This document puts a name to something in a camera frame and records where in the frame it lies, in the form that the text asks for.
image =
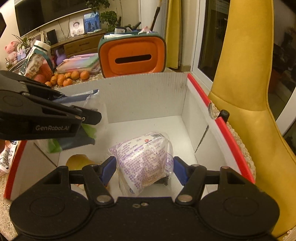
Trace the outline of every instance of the photo frame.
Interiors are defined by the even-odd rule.
[[[70,33],[71,33],[71,37],[84,34],[83,18],[72,19],[70,21]]]
[[[101,29],[99,13],[91,12],[84,15],[84,30],[85,33],[92,33],[95,30]]]
[[[33,35],[31,37],[32,42],[31,45],[34,45],[34,43],[36,42],[36,40],[39,40],[41,42],[44,42],[44,31],[40,31],[39,33],[36,33],[35,35]]]

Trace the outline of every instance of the purple printed package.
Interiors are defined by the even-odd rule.
[[[165,136],[164,133],[149,132],[109,149],[117,160],[123,194],[137,196],[145,187],[171,176],[173,147]]]

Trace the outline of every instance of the white package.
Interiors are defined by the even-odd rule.
[[[0,153],[0,176],[10,172],[18,141],[11,141],[9,146]]]
[[[145,187],[173,173],[172,144],[159,132],[122,142],[109,151],[132,194],[139,195]]]

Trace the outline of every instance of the barcode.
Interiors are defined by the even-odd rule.
[[[151,136],[154,137],[154,138],[164,137],[162,134],[153,134],[153,135],[151,135]]]

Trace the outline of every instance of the yellow chair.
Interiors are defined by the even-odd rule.
[[[296,226],[296,157],[268,105],[273,40],[272,0],[231,0],[209,98],[230,112],[229,122],[255,163],[256,185],[277,201],[280,217],[272,234],[280,237]]]

